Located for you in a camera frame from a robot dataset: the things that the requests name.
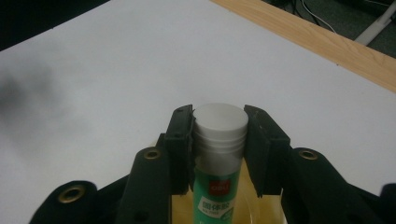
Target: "white table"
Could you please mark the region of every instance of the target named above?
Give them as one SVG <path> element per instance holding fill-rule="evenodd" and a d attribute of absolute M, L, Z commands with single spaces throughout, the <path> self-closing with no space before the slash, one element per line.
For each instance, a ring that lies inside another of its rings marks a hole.
<path fill-rule="evenodd" d="M 351 184 L 396 181 L 396 94 L 209 1 L 111 1 L 0 52 L 0 217 L 27 223 L 58 186 L 100 189 L 173 110 L 266 110 Z"/>

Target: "red logo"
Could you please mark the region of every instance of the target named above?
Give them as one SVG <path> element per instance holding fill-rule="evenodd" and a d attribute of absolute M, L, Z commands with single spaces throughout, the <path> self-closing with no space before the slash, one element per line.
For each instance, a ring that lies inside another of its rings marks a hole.
<path fill-rule="evenodd" d="M 231 180 L 211 180 L 209 182 L 209 194 L 215 196 L 227 195 L 230 192 Z"/>

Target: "glue stick cap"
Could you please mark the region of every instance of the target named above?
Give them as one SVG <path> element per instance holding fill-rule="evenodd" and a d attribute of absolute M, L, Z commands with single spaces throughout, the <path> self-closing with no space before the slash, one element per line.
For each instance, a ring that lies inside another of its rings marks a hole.
<path fill-rule="evenodd" d="M 247 133 L 248 115 L 234 105 L 207 104 L 196 108 L 194 132 L 205 140 L 239 142 Z"/>

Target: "black object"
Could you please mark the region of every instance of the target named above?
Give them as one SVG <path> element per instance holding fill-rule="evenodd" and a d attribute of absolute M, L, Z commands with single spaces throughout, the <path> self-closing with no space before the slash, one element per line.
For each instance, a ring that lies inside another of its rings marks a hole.
<path fill-rule="evenodd" d="M 320 153 L 291 148 L 265 111 L 250 105 L 245 111 L 250 178 L 258 196 L 282 193 L 289 224 L 396 223 L 396 184 L 380 197 L 351 186 Z M 192 186 L 192 124 L 192 105 L 178 108 L 157 146 L 136 154 L 129 175 L 98 191 L 86 181 L 62 185 L 30 223 L 172 223 L 171 195 Z"/>
<path fill-rule="evenodd" d="M 108 0 L 1 0 L 0 50 L 41 34 Z"/>

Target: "yellow object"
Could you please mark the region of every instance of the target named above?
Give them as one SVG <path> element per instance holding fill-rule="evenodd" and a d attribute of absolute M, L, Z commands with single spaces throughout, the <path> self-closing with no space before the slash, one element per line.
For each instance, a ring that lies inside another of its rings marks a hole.
<path fill-rule="evenodd" d="M 172 196 L 172 223 L 192 223 L 192 192 Z M 248 175 L 245 161 L 242 163 L 236 194 L 233 224 L 281 224 L 284 223 L 279 196 L 258 198 Z"/>

